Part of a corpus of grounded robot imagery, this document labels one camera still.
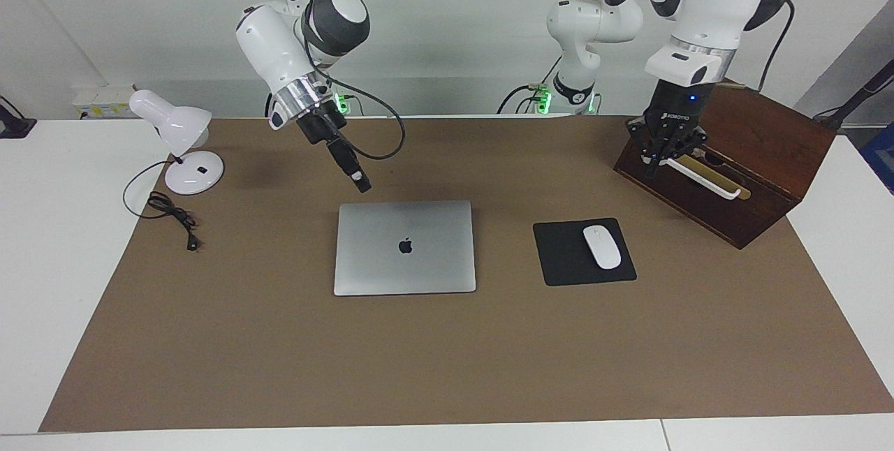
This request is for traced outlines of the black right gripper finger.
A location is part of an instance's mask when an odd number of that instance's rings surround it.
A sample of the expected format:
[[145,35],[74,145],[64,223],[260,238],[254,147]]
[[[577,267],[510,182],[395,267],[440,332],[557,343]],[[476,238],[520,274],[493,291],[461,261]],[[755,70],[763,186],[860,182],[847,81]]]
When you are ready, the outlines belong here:
[[327,149],[338,167],[361,193],[366,193],[371,189],[371,183],[361,167],[356,153],[345,140],[329,140]]

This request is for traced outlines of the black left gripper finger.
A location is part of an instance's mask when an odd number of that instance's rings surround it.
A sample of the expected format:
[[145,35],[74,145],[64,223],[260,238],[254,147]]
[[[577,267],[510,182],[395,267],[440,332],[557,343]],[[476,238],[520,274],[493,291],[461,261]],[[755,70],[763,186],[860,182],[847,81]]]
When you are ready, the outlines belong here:
[[676,161],[678,158],[690,155],[692,151],[706,143],[707,139],[707,133],[701,126],[693,128],[681,126],[673,134],[668,158]]
[[626,129],[632,142],[638,147],[640,158],[645,163],[645,177],[648,179],[653,178],[661,165],[661,146],[657,145],[654,139],[652,139],[651,130],[649,130],[644,119],[630,119],[626,121]]

